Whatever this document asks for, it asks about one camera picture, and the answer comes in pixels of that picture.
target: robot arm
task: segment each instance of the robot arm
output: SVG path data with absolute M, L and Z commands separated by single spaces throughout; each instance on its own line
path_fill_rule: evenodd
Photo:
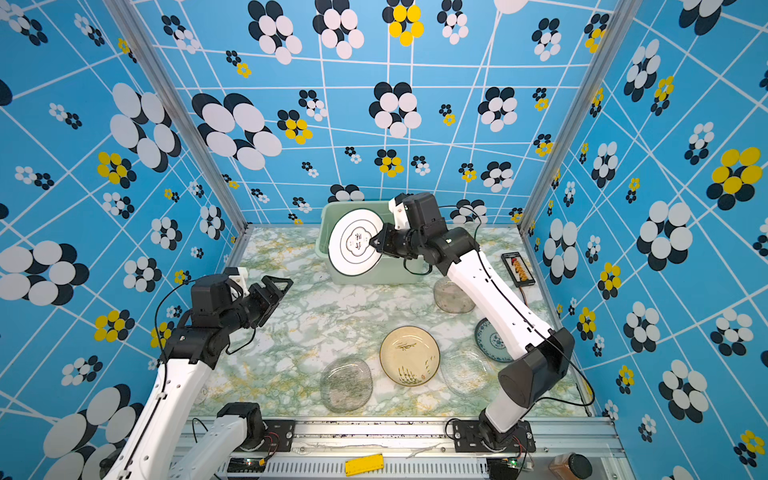
M 502 390 L 480 414 L 486 445 L 503 448 L 511 441 L 505 434 L 565 376 L 573 336 L 555 332 L 520 301 L 466 230 L 448 230 L 431 194 L 399 195 L 389 209 L 395 225 L 385 223 L 371 246 L 391 257 L 424 256 L 469 295 L 507 346 L 512 363 L 498 374 Z
M 229 346 L 229 335 L 263 326 L 293 281 L 265 276 L 264 286 L 246 287 L 245 269 L 208 275 L 192 286 L 192 310 L 186 312 L 164 348 L 147 406 L 125 447 L 101 464 L 107 480 L 160 480 L 168 469 L 194 399 Z M 191 318 L 191 325 L 186 321 Z M 214 427 L 174 465 L 174 478 L 211 478 L 237 447 L 254 449 L 264 437 L 257 403 L 229 403 Z

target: yellow plate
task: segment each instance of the yellow plate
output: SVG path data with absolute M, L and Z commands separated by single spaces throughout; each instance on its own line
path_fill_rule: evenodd
M 427 383 L 440 366 L 440 348 L 425 330 L 401 326 L 386 336 L 379 351 L 384 373 L 402 386 Z

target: brown jar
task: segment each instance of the brown jar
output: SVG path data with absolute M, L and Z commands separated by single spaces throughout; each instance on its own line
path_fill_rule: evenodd
M 549 469 L 561 480 L 584 480 L 592 475 L 592 464 L 578 453 L 564 453 L 552 459 Z

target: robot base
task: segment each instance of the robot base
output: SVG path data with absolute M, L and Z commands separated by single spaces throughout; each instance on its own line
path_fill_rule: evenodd
M 531 434 L 531 424 L 525 420 L 519 421 L 506 433 L 497 433 L 491 435 L 491 445 L 486 447 L 481 429 L 486 429 L 490 425 L 481 420 L 454 420 L 453 432 L 457 437 L 453 445 L 457 452 L 508 452 L 518 453 L 521 451 L 520 444 L 515 437 L 523 443 L 522 451 L 528 450 L 528 453 L 536 451 L 536 441 Z

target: blue patterned plate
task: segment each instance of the blue patterned plate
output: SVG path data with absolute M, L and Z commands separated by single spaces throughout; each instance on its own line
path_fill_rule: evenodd
M 501 363 L 510 363 L 512 357 L 507 352 L 507 347 L 504 345 L 504 341 L 496 333 L 496 329 L 493 328 L 491 322 L 488 319 L 482 319 L 475 327 L 475 341 L 480 347 L 480 350 L 491 360 L 495 360 Z

